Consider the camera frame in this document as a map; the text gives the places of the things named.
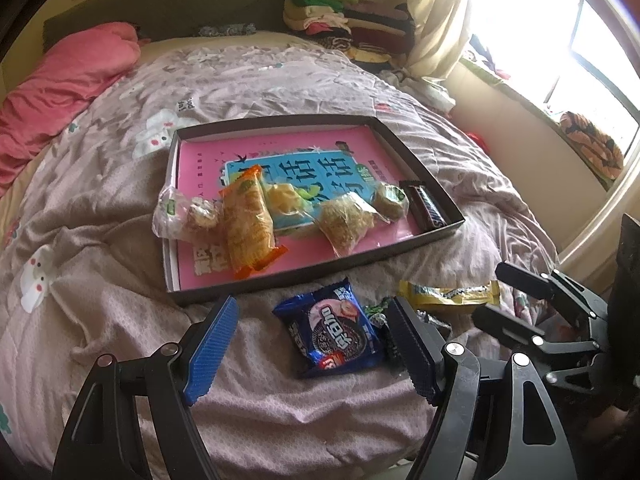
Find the yellow Alpenliebe wrapper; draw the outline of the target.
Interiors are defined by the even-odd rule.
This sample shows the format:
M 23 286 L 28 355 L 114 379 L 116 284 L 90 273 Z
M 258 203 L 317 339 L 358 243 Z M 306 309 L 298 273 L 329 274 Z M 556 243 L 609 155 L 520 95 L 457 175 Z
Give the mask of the yellow Alpenliebe wrapper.
M 433 313 L 472 313 L 477 307 L 500 302 L 500 287 L 497 281 L 480 286 L 431 287 L 400 281 L 398 292 L 414 310 Z

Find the blue Oreo packet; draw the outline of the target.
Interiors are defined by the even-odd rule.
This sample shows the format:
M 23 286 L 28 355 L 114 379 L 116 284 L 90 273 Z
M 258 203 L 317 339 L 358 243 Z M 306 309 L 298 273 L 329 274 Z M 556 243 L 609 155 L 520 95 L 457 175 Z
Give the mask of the blue Oreo packet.
M 303 378 L 356 373 L 383 361 L 383 345 L 346 278 L 283 300 L 272 313 L 306 359 Z

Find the Snickers bar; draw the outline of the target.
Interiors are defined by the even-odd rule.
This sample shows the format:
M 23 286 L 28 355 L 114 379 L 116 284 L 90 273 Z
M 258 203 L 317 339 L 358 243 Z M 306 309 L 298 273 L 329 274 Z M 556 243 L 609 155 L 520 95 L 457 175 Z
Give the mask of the Snickers bar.
M 431 232 L 447 225 L 445 217 L 427 193 L 423 182 L 403 180 L 399 185 L 408 197 L 409 208 L 422 232 Z

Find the clear bag with cookie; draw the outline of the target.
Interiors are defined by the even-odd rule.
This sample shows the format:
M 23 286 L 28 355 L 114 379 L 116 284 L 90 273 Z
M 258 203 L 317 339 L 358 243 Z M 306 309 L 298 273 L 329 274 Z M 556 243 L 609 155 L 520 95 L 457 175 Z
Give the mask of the clear bag with cookie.
M 190 197 L 164 186 L 153 211 L 152 231 L 164 240 L 192 245 L 220 243 L 224 238 L 222 203 Z

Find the orange cracker packet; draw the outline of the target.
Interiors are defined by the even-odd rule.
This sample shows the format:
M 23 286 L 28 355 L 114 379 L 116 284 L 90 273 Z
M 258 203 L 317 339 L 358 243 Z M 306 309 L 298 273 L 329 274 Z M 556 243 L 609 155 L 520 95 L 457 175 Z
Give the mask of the orange cracker packet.
M 262 167 L 244 170 L 220 191 L 222 222 L 233 277 L 245 280 L 286 254 L 279 245 L 262 189 Z

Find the green label round pastry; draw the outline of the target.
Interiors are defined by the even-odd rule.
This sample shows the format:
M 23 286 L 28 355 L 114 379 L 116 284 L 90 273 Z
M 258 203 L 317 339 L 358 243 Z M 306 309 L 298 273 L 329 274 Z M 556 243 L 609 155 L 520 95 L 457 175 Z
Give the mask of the green label round pastry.
M 397 185 L 378 182 L 371 200 L 372 206 L 391 222 L 397 222 L 408 214 L 409 200 Z

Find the clear fluffy pastry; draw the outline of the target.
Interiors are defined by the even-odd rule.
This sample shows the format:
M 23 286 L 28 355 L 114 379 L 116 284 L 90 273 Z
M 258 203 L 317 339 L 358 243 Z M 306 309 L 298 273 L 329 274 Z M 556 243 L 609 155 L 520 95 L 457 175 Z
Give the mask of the clear fluffy pastry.
M 371 204 L 355 192 L 325 200 L 314 210 L 314 223 L 338 258 L 352 254 L 378 223 L 390 224 Z

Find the light green yellow candy pack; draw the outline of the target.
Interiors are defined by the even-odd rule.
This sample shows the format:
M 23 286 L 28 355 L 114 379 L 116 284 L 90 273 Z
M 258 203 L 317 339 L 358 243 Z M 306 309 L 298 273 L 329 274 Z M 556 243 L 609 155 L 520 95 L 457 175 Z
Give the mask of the light green yellow candy pack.
M 311 220 L 314 206 L 291 183 L 264 182 L 262 190 L 277 231 L 295 229 Z

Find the black green snack packet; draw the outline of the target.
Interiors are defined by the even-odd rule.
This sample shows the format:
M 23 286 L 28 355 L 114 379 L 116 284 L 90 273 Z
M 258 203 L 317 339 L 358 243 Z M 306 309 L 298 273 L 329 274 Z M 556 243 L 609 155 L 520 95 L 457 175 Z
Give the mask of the black green snack packet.
M 366 304 L 363 312 L 382 344 L 383 362 L 395 375 L 407 371 L 405 354 L 423 359 L 442 374 L 444 357 L 442 346 L 451 335 L 451 325 L 440 318 L 421 310 L 413 310 L 409 316 L 397 297 L 384 297 L 378 304 Z

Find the dark shallow cardboard tray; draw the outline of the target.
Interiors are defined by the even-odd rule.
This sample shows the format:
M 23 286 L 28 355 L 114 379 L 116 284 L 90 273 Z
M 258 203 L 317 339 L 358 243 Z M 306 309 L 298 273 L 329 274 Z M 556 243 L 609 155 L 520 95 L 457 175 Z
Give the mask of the dark shallow cardboard tray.
M 268 185 L 295 191 L 302 206 L 273 218 L 286 252 L 264 270 L 237 280 L 213 245 L 163 244 L 168 294 L 177 304 L 239 295 L 344 273 L 433 243 L 459 229 L 464 217 L 418 156 L 374 117 L 286 115 L 212 122 L 180 129 L 171 142 L 165 183 L 188 197 L 216 200 L 250 167 Z M 396 185 L 409 211 L 376 222 L 344 257 L 337 257 L 314 217 L 319 206 L 347 193 L 366 202 L 379 184 Z

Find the pink and blue book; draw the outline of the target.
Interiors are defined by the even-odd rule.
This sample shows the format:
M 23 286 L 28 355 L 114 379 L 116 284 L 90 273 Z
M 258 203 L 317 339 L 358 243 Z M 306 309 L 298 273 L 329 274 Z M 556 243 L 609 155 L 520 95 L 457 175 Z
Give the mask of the pink and blue book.
M 411 177 L 392 140 L 378 124 L 184 128 L 172 141 L 166 182 L 185 196 L 219 200 L 245 170 L 262 168 L 276 207 L 274 234 L 288 250 L 265 270 L 276 274 L 334 260 L 332 245 L 314 224 L 321 203 L 347 193 L 370 202 L 380 183 Z

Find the stack of folded clothes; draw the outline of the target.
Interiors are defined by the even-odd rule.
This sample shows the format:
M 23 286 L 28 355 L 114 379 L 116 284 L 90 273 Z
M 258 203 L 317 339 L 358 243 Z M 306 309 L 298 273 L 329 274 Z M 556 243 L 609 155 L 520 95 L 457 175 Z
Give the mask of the stack of folded clothes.
M 380 0 L 285 0 L 283 21 L 294 34 L 374 74 L 404 65 L 416 30 L 407 3 Z

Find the pink duvet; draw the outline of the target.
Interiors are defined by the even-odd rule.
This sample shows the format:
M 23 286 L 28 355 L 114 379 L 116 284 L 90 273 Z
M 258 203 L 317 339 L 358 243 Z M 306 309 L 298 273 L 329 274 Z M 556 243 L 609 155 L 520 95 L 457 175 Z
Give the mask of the pink duvet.
M 58 41 L 1 105 L 1 191 L 77 115 L 134 68 L 134 26 L 111 22 Z

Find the cream curtain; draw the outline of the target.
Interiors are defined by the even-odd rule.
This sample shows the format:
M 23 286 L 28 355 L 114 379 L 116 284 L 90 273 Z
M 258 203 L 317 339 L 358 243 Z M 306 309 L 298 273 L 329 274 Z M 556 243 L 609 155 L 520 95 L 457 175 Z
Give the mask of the cream curtain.
M 408 0 L 416 28 L 405 70 L 414 79 L 446 79 L 471 38 L 470 0 Z

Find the dark patterned pillow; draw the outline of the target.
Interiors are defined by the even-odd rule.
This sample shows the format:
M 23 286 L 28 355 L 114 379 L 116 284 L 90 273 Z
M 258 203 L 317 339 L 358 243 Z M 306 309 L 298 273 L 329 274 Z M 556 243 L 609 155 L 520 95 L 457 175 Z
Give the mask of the dark patterned pillow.
M 250 36 L 257 32 L 253 23 L 236 23 L 227 25 L 206 25 L 198 29 L 199 37 L 235 37 Z

